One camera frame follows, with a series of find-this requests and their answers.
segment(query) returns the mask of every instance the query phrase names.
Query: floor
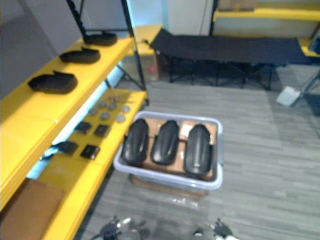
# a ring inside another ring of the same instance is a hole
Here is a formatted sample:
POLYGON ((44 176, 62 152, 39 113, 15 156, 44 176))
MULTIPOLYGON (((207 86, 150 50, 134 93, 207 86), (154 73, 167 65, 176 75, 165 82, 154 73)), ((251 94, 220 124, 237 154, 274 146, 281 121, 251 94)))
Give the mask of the floor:
MULTIPOLYGON (((299 85, 319 67, 275 72, 299 85)), ((123 81, 122 87, 130 87, 123 81)), ((89 240, 117 215, 146 221, 145 239, 188 239, 221 218, 241 240, 320 239, 320 117, 302 99, 276 103, 280 90, 150 82, 146 110, 209 116, 224 127, 222 187, 197 200, 148 190, 111 171, 75 239, 89 240)))

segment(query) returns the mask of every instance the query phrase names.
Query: metal washer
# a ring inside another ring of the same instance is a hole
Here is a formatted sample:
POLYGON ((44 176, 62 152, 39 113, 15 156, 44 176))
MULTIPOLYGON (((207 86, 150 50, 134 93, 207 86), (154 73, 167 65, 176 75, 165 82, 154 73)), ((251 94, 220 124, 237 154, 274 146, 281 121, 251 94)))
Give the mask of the metal washer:
POLYGON ((110 117, 110 113, 107 111, 104 111, 103 113, 100 114, 101 120, 107 120, 109 117, 110 117))
POLYGON ((128 113, 130 112, 131 109, 128 105, 124 105, 121 110, 123 113, 128 113))
POLYGON ((125 117, 125 115, 123 115, 123 114, 118 114, 118 115, 115 117, 115 120, 116 120, 118 123, 123 123, 123 122, 126 120, 126 117, 125 117))
POLYGON ((97 104, 98 108, 103 109, 107 106, 107 103, 105 101, 100 101, 97 104))
POLYGON ((97 113, 98 113, 98 110, 96 109, 96 108, 91 108, 89 111, 88 111, 88 115, 90 115, 90 116, 95 116, 95 115, 97 115, 97 113))
POLYGON ((107 108, 112 111, 112 110, 115 110, 117 108, 117 104, 113 101, 113 102, 110 102, 107 106, 107 108))

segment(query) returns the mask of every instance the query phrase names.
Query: plastic storage bin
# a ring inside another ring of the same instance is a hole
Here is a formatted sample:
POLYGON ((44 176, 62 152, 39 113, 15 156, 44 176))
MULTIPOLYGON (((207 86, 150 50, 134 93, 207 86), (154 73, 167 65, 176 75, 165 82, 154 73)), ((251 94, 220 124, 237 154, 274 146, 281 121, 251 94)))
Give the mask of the plastic storage bin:
POLYGON ((185 176, 178 176, 169 173, 157 172, 154 170, 144 169, 140 167, 128 165, 122 158, 122 145, 120 146, 114 160, 114 168, 120 172, 135 175, 139 179, 145 182, 152 182, 157 184, 162 184, 174 188, 180 188, 192 192, 199 192, 202 190, 214 190, 218 189, 224 178, 223 166, 224 166, 224 136, 223 136, 223 126, 217 119, 209 117, 200 116, 190 116, 163 112, 153 112, 153 111, 140 111, 134 118, 136 119, 161 119, 161 120, 176 120, 177 122, 189 120, 197 121, 203 123, 210 123, 217 126, 216 131, 216 141, 215 141, 215 151, 213 157, 213 178, 210 181, 193 179, 185 176))

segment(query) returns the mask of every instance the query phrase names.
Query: brown box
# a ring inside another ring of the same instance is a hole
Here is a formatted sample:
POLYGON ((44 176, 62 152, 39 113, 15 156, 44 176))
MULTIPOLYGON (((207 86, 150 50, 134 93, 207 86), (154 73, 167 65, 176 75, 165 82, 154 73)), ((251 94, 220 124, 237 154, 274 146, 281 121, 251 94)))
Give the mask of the brown box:
POLYGON ((217 137, 217 126, 211 123, 203 123, 199 121, 190 121, 190 120, 183 121, 180 127, 180 133, 179 133, 180 140, 187 141, 189 137, 189 132, 197 124, 204 124, 204 126, 210 133, 210 144, 214 145, 216 143, 216 137, 217 137))
POLYGON ((179 142, 178 149, 176 151, 176 156, 174 163, 166 166, 166 172, 175 175, 184 175, 184 159, 185 159, 186 143, 183 141, 179 142))
POLYGON ((166 166, 155 164, 151 160, 151 150, 152 150, 152 146, 154 145, 154 141, 155 141, 155 139, 153 137, 149 137, 148 151, 147 151, 146 159, 142 163, 142 168, 165 173, 166 172, 166 166))
POLYGON ((149 126, 149 137, 151 138, 154 138, 155 135, 158 135, 161 126, 166 123, 166 120, 156 118, 145 118, 144 120, 149 126))
POLYGON ((257 0, 220 0, 219 11, 253 11, 257 7, 257 0))
POLYGON ((26 178, 1 211, 1 240, 40 240, 64 192, 26 178))

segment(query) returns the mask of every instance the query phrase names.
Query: yellow shelf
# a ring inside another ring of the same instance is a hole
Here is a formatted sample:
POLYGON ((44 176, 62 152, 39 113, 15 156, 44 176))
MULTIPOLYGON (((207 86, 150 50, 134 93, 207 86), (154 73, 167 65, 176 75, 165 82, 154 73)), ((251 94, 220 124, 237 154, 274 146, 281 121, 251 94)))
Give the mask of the yellow shelf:
POLYGON ((320 21, 320 4, 259 3, 253 11, 215 11, 217 18, 265 18, 320 21))
POLYGON ((299 44, 301 46, 301 49, 302 49, 302 52, 304 53, 304 55, 306 55, 307 57, 320 58, 320 54, 318 54, 314 51, 310 51, 308 49, 309 45, 312 42, 312 39, 300 37, 300 38, 298 38, 298 40, 299 40, 299 44))
MULTIPOLYGON (((63 63, 56 57, 1 101, 1 210, 44 150, 132 45, 133 38, 123 38, 112 46, 86 46, 100 51, 100 60, 93 64, 63 63), (77 87, 64 95, 31 90, 27 84, 31 78, 53 70, 74 74, 77 87)), ((85 44, 78 40, 67 51, 81 46, 85 44)))
MULTIPOLYGON (((134 27, 134 37, 137 42, 137 50, 140 56, 153 56, 155 54, 155 51, 150 48, 148 44, 142 42, 142 40, 147 40, 149 44, 151 44, 161 28, 161 24, 134 27)), ((129 50, 127 53, 128 56, 132 56, 133 54, 134 52, 132 50, 129 50)))
POLYGON ((95 116, 87 116, 84 121, 92 125, 90 132, 86 135, 73 133, 68 139, 78 144, 78 149, 72 157, 65 154, 55 155, 38 178, 39 181, 65 191, 65 197, 45 232, 44 240, 73 239, 147 94, 144 91, 108 89, 100 101, 105 101, 107 96, 115 95, 121 97, 117 109, 111 112, 110 119, 99 120, 100 113, 106 109, 99 110, 95 116), (115 116, 121 111, 123 105, 130 106, 130 112, 124 114, 125 122, 118 123, 115 121, 115 116), (109 125, 110 130, 105 138, 94 136, 93 132, 98 124, 109 125), (80 156, 87 144, 100 147, 95 160, 80 156))

